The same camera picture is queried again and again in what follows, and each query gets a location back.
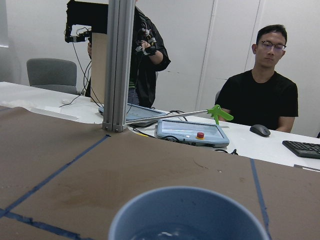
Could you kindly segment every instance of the green clamp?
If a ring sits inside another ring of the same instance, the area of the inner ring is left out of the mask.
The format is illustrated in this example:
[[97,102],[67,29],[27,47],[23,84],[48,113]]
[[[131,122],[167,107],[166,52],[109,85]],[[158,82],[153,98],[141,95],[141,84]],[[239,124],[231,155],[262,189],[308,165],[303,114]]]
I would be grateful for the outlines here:
[[213,108],[211,109],[207,109],[207,113],[211,114],[211,117],[214,118],[215,120],[215,124],[219,125],[219,118],[218,116],[223,117],[225,120],[227,121],[231,121],[232,119],[234,119],[234,117],[232,115],[230,115],[229,113],[223,111],[220,107],[220,105],[214,105]]

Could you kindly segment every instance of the eyeglasses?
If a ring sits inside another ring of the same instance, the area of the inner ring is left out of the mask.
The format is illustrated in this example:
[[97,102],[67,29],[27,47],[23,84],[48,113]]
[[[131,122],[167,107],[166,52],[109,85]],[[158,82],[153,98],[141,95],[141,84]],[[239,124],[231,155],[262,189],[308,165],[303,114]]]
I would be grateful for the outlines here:
[[280,52],[280,51],[282,51],[282,50],[285,50],[285,48],[287,47],[287,46],[285,46],[285,45],[283,45],[283,44],[273,44],[273,43],[270,42],[270,41],[261,41],[261,43],[262,43],[262,47],[263,47],[264,49],[266,49],[266,50],[271,50],[272,47],[274,46],[274,50],[275,50],[276,52]]

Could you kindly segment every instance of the white table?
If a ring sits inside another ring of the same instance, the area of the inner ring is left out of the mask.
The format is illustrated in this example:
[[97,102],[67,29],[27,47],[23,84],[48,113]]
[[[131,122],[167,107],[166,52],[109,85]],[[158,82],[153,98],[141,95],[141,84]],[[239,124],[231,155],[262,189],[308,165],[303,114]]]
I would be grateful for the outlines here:
[[[71,105],[59,107],[62,105],[62,100],[72,100],[75,97],[69,93],[0,82],[0,106],[23,107],[38,114],[80,123],[101,124],[103,116],[98,112],[98,106],[88,97],[80,96]],[[197,116],[188,116],[187,119],[192,122],[215,123],[213,119]],[[286,166],[300,165],[320,169],[320,159],[298,157],[282,145],[283,140],[320,144],[319,138],[274,130],[271,130],[269,137],[262,137],[250,132],[250,127],[246,125],[220,122],[220,126],[230,140],[230,144],[224,148],[229,153],[236,149],[240,156],[252,159]],[[140,130],[150,135],[155,134],[154,125]]]

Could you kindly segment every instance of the red button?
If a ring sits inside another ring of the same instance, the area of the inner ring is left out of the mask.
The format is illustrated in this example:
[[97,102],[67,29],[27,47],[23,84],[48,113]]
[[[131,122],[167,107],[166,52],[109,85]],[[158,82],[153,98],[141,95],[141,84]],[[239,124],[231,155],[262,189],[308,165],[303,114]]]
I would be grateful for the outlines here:
[[196,137],[197,137],[198,139],[203,139],[203,138],[205,137],[205,134],[204,134],[203,132],[198,132],[198,133],[196,134]]

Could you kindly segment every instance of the black mouse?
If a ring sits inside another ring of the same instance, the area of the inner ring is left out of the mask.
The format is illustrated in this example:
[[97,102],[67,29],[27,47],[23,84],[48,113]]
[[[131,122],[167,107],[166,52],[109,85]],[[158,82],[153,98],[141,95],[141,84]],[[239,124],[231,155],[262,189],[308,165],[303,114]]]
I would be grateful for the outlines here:
[[256,124],[250,127],[250,131],[262,137],[268,137],[271,134],[267,127],[260,124]]

